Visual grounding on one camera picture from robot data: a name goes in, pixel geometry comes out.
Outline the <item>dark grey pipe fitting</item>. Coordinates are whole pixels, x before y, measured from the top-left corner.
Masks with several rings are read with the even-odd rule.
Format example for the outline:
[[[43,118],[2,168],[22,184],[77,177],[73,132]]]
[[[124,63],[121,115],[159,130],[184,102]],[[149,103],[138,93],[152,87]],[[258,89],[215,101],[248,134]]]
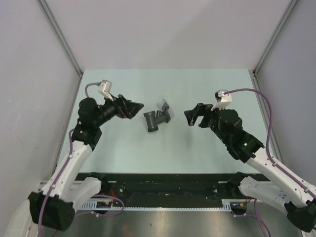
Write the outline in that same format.
[[[155,132],[158,130],[158,125],[161,123],[168,123],[171,120],[171,116],[167,111],[150,111],[143,113],[144,118],[146,119],[147,131]]]

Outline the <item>clear plastic threaded connector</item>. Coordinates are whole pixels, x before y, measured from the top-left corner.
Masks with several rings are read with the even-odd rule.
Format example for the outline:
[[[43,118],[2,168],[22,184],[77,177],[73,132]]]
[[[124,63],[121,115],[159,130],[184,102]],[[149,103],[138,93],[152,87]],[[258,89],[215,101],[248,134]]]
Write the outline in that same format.
[[[160,111],[166,112],[170,109],[170,105],[165,99],[161,99],[157,103],[157,107]]]

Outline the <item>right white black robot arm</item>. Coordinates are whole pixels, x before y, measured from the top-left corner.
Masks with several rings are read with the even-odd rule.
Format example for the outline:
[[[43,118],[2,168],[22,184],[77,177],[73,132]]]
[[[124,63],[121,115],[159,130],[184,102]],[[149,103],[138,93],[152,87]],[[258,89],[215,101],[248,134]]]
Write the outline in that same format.
[[[242,119],[235,110],[198,103],[184,112],[188,125],[193,126],[202,117],[200,128],[209,128],[236,160],[259,171],[273,187],[258,184],[247,175],[237,173],[237,180],[228,185],[233,198],[242,195],[257,198],[278,209],[298,229],[311,232],[316,227],[316,187],[295,174],[282,162],[274,159],[264,144],[246,132]]]

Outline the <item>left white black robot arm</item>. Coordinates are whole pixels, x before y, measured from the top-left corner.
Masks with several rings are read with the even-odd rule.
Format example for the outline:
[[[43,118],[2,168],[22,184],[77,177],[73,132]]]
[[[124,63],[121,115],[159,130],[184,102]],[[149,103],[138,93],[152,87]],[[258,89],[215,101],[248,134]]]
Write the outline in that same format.
[[[28,197],[32,221],[38,225],[39,234],[42,227],[66,231],[85,202],[94,195],[102,198],[108,194],[109,185],[101,178],[87,177],[75,189],[72,185],[101,138],[100,127],[114,117],[132,119],[143,107],[144,104],[122,95],[109,95],[102,105],[91,97],[80,101],[79,118],[69,132],[70,145],[64,159],[49,181]]]

